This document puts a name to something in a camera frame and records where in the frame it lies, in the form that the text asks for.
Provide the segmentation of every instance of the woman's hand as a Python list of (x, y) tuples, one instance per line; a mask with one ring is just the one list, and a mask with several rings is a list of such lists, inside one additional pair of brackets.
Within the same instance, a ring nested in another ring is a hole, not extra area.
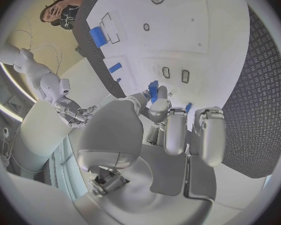
[(68, 0), (63, 0), (56, 3), (54, 6), (50, 7), (49, 13), (51, 13), (55, 17), (59, 17), (63, 10), (69, 5)]

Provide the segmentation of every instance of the metal robot hand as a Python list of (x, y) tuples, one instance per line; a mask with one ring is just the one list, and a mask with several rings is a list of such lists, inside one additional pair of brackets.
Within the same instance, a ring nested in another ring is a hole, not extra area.
[(29, 87), (40, 100), (48, 101), (60, 118), (73, 128), (85, 127), (96, 106), (82, 109), (75, 101), (66, 97), (70, 92), (70, 81), (60, 79), (46, 65), (34, 60), (34, 55), (27, 49), (6, 43), (0, 53), (0, 62), (12, 65), (18, 73), (26, 75)]

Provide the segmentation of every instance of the blue block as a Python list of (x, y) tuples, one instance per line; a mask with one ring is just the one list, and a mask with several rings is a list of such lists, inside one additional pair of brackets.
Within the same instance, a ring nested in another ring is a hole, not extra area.
[(116, 70), (120, 69), (122, 67), (122, 65), (118, 62), (116, 65), (113, 65), (111, 68), (109, 68), (109, 72), (112, 74), (114, 73)]
[(186, 105), (185, 110), (187, 113), (191, 110), (192, 106), (193, 106), (193, 104), (191, 104), (191, 103)]
[(158, 81), (151, 82), (148, 86), (151, 95), (151, 102), (154, 103), (158, 97)]
[(96, 26), (93, 29), (91, 29), (89, 33), (97, 48), (100, 48), (101, 46), (107, 44), (106, 38), (101, 30), (101, 27)]

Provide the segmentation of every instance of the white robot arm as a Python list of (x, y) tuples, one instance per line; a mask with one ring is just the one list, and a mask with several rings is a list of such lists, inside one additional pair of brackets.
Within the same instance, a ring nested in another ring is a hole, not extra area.
[(0, 53), (0, 62), (13, 65), (15, 71), (26, 75), (26, 80), (31, 89), (40, 100), (48, 101), (60, 118), (73, 128), (85, 127), (91, 113), (96, 106), (82, 109), (75, 101), (66, 97), (70, 92), (70, 81), (60, 79), (44, 64), (34, 60), (34, 55), (29, 50), (5, 44)]

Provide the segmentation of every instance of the white table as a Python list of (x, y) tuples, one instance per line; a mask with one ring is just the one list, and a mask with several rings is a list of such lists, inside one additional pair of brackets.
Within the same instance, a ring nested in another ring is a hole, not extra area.
[[(196, 109), (224, 106), (248, 49), (250, 18), (244, 0), (98, 0), (87, 18), (89, 27), (98, 27), (107, 13), (120, 41), (109, 41), (101, 50), (107, 67), (122, 64), (113, 77), (121, 78), (126, 95), (158, 80), (173, 94), (174, 107), (193, 104), (189, 129)], [(163, 67), (169, 68), (169, 79)], [(182, 70), (189, 71), (188, 83), (181, 81)]]

